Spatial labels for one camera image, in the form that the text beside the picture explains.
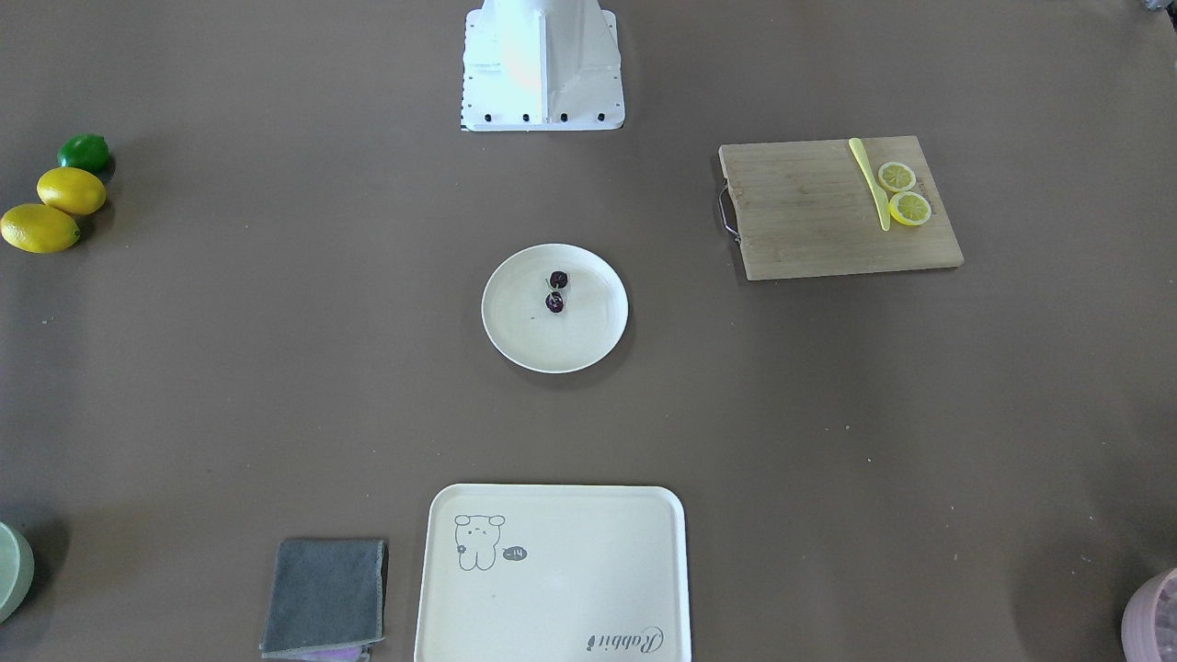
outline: white tray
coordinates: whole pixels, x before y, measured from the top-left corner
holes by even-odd
[[[568,274],[564,312],[544,300],[553,271]],[[507,258],[483,291],[483,326],[503,356],[537,372],[572,372],[605,358],[630,317],[613,267],[567,244],[540,244]]]
[[[430,507],[414,660],[687,662],[686,578],[666,489],[450,485]]]

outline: green bowl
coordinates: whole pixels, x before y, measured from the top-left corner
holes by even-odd
[[[0,522],[0,623],[20,607],[33,583],[33,550],[28,541]]]

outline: gray towel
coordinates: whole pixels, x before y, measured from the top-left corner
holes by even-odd
[[[384,638],[384,541],[290,539],[278,547],[261,657],[366,658]]]

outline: tray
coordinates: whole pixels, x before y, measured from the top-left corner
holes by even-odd
[[[749,280],[960,266],[964,256],[915,135],[864,138],[871,167],[916,172],[931,204],[918,227],[879,230],[875,199],[846,140],[723,145],[744,273]]]
[[[545,280],[568,274],[564,312],[544,304]],[[537,372],[583,370],[612,351],[630,317],[621,279],[590,251],[540,244],[507,258],[483,291],[483,326],[503,356]]]
[[[666,489],[451,485],[430,507],[417,662],[691,658]]]

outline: cartoon animal drawing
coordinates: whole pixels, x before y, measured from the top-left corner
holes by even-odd
[[[496,545],[503,537],[503,524],[506,517],[501,515],[459,515],[453,518],[458,528],[453,537],[458,543],[458,565],[463,570],[490,570],[498,554]]]

